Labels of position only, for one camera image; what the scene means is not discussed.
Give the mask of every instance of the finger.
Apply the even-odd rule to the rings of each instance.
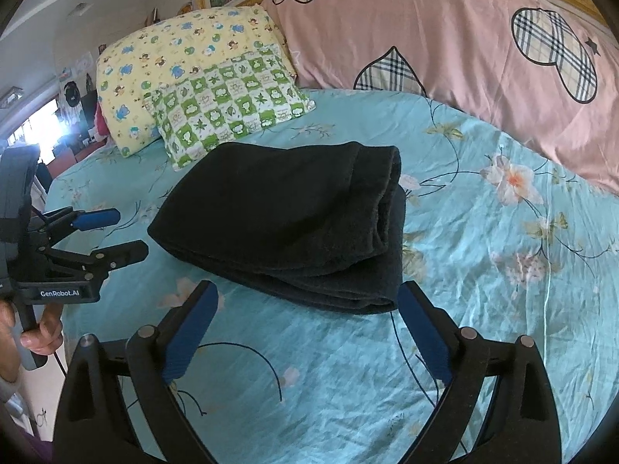
[[[60,326],[61,331],[63,329],[63,325],[60,322],[60,315],[62,313],[62,304],[47,304],[45,306],[41,321],[39,321],[39,329],[43,336],[48,336],[50,338],[58,336],[58,327]]]
[[[38,329],[31,331],[24,331],[20,340],[22,345],[26,349],[34,351],[35,349],[41,349],[47,347],[54,342],[58,336],[61,336],[63,332],[63,324],[60,321],[54,323],[51,320],[47,322],[41,321]]]
[[[49,345],[42,347],[40,349],[31,349],[31,350],[32,352],[40,356],[49,356],[58,350],[58,348],[63,344],[63,341],[64,341],[63,335],[60,335],[56,339],[54,339]]]
[[[9,328],[15,326],[15,311],[13,305],[6,300],[0,300],[0,322]]]

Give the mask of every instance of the person's arm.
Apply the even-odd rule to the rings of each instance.
[[[62,313],[61,304],[46,305],[39,327],[22,333],[22,345],[42,356],[53,354],[63,344],[63,324],[60,321]],[[18,387],[21,360],[11,334],[11,328],[14,326],[13,306],[5,300],[0,300],[0,398],[4,398],[7,394],[4,391],[13,389],[12,392],[15,392]]]

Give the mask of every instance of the black handle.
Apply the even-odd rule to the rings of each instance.
[[[17,308],[17,313],[19,314],[19,320],[21,322],[21,331],[31,331],[36,330],[38,328],[38,323],[36,322],[35,311],[32,308],[32,305],[26,305],[20,302],[17,299],[15,302],[15,307]],[[22,346],[22,343],[19,340],[19,335],[21,334],[20,330],[16,330],[18,333],[14,334],[15,345],[17,346],[17,350],[19,352],[19,356],[22,359],[22,365],[27,370],[35,370],[44,366],[47,363],[47,356],[41,356],[39,354],[35,354],[34,352],[26,349]]]

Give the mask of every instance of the star print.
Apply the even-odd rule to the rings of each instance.
[[[597,54],[597,55],[599,55],[600,57],[602,57],[602,54],[600,54],[600,53],[597,51],[597,44],[596,44],[596,43],[595,43],[592,39],[590,39],[590,38],[589,38],[589,39],[585,42],[585,45],[588,45],[589,47],[591,47],[591,50],[593,51],[593,54],[594,54],[594,55],[595,55],[595,54]]]

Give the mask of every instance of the pink pillowcase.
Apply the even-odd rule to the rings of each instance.
[[[265,0],[301,87],[426,94],[619,193],[619,51],[545,0]]]
[[[108,124],[103,117],[100,103],[97,103],[97,110],[95,111],[95,128],[100,136],[109,136]]]

